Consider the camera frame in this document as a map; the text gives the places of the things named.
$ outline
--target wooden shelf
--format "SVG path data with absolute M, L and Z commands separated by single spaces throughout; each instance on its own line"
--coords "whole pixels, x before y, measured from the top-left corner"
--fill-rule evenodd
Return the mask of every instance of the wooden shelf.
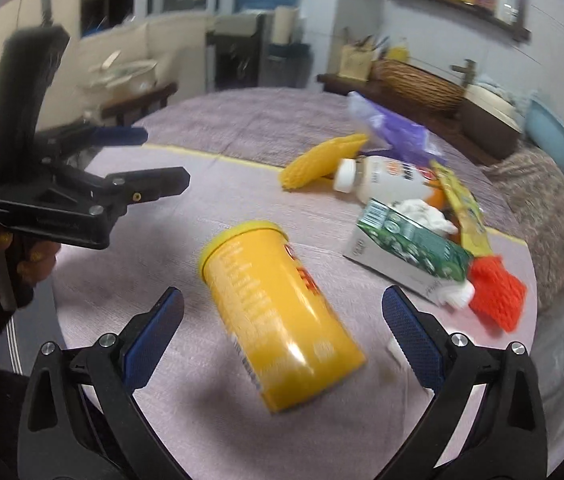
M 481 9 L 478 6 L 473 6 L 465 4 L 464 2 L 457 2 L 453 0 L 427 0 L 429 2 L 434 2 L 436 4 L 441 4 L 446 7 L 451 7 L 453 9 L 464 12 L 465 14 L 471 14 L 483 22 L 488 22 L 495 27 L 508 33 L 514 41 L 520 43 L 528 43 L 530 41 L 530 31 L 524 28 L 522 23 L 507 23 L 489 14 L 486 10 Z

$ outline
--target wicker basket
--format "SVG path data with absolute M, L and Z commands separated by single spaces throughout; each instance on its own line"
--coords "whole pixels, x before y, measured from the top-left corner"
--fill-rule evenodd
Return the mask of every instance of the wicker basket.
M 461 86 L 401 61 L 376 61 L 372 77 L 398 94 L 440 112 L 457 110 L 464 97 Z

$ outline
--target cardboard box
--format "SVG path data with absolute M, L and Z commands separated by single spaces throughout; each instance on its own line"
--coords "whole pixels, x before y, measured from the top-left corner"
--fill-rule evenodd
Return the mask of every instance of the cardboard box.
M 340 77 L 358 81 L 368 81 L 373 66 L 375 53 L 365 47 L 345 45 L 342 47 L 342 59 L 339 65 Z
M 344 256 L 437 303 L 437 290 L 466 280 L 472 256 L 377 200 L 357 221 Z

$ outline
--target yellow corn toy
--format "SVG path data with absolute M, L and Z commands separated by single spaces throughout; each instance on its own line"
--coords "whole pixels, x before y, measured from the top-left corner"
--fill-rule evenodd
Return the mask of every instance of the yellow corn toy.
M 355 158 L 368 141 L 366 134 L 335 137 L 300 155 L 279 175 L 284 189 L 298 189 L 337 171 L 343 158 Z
M 366 361 L 277 225 L 223 232 L 199 272 L 270 411 L 311 399 Z

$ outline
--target white cloth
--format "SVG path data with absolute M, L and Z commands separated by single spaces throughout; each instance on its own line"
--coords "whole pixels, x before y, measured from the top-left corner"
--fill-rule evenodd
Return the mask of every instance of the white cloth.
M 423 200 L 404 200 L 391 205 L 391 207 L 436 235 L 446 238 L 448 235 L 458 233 L 457 227 L 444 217 L 444 213 Z

